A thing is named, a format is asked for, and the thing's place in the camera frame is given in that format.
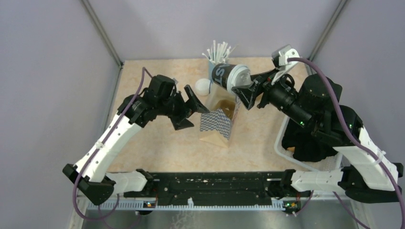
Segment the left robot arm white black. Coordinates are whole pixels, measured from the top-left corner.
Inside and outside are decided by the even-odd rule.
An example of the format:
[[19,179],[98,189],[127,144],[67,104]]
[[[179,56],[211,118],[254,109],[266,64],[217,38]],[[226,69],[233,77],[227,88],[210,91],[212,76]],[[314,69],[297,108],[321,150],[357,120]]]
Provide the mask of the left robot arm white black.
[[109,127],[88,153],[76,163],[67,164],[63,173],[96,206],[112,195],[126,192],[150,196],[153,178],[145,171],[108,173],[107,170],[127,142],[157,116],[168,117],[174,129],[181,130],[194,126],[189,121],[194,113],[209,112],[189,85],[184,90],[187,101],[177,90],[174,79],[153,76],[148,87],[124,99]]

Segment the brown pulp cup carrier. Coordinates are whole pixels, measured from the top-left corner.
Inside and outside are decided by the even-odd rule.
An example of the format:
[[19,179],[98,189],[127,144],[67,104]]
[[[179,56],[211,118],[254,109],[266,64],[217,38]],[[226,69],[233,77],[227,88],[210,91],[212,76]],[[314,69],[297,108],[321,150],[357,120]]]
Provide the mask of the brown pulp cup carrier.
[[234,101],[224,99],[219,102],[219,107],[222,109],[224,114],[231,120],[233,119],[234,116],[235,106],[236,103]]

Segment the patterned paper takeout bag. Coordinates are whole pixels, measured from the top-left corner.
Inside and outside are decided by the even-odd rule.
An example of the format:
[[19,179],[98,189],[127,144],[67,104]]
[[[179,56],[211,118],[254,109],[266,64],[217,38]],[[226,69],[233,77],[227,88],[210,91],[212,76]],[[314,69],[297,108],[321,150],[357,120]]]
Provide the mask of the patterned paper takeout bag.
[[[233,119],[229,119],[219,107],[221,100],[230,100],[236,103]],[[212,84],[205,106],[209,113],[201,114],[199,139],[201,141],[228,148],[231,143],[232,129],[236,122],[240,107],[239,99],[226,89]]]

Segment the single white cup lid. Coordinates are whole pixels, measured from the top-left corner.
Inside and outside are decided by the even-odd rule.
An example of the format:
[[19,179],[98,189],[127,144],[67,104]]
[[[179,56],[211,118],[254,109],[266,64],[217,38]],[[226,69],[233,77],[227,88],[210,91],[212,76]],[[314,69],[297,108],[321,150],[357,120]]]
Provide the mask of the single white cup lid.
[[231,64],[227,77],[227,91],[232,93],[232,88],[236,86],[246,86],[252,83],[250,69],[243,64]]

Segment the single dark coffee cup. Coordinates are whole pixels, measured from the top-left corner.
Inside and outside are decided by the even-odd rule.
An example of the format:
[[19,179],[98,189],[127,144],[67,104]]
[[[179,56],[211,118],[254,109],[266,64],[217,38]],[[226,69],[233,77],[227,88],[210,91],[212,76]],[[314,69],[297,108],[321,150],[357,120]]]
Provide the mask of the single dark coffee cup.
[[221,86],[222,88],[226,89],[229,93],[231,93],[231,86],[228,83],[228,79],[230,78],[233,69],[236,67],[236,64],[229,64],[229,63],[220,63],[214,66],[211,72],[211,78],[214,83]]

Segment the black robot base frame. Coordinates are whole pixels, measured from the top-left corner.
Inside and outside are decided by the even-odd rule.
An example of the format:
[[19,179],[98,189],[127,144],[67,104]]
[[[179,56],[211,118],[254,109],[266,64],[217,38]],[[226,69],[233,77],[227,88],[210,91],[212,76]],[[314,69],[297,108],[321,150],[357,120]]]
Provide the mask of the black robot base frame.
[[126,198],[156,198],[159,206],[264,206],[273,199],[309,197],[283,179],[283,171],[265,172],[150,172],[142,191],[124,193]]

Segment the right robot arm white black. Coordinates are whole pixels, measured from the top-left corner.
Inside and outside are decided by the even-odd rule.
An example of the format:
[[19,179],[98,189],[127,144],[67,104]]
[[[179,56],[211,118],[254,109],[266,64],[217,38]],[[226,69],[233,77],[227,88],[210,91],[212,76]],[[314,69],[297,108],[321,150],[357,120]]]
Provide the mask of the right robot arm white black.
[[299,90],[291,75],[277,70],[255,75],[248,85],[232,88],[247,109],[271,104],[294,122],[282,139],[286,148],[303,155],[304,161],[316,154],[342,154],[348,167],[330,171],[285,171],[280,191],[287,197],[298,191],[343,192],[362,203],[399,202],[397,184],[404,167],[389,162],[370,139],[361,118],[350,107],[340,105],[342,87],[319,74],[308,76]]

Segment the stack of white lids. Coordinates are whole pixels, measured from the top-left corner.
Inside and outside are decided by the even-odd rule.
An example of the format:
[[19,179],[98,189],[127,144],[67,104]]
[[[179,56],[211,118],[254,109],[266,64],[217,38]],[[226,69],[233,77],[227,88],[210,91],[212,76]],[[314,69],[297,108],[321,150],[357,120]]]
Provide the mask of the stack of white lids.
[[206,78],[202,78],[196,81],[195,93],[200,96],[207,96],[210,93],[211,81]]

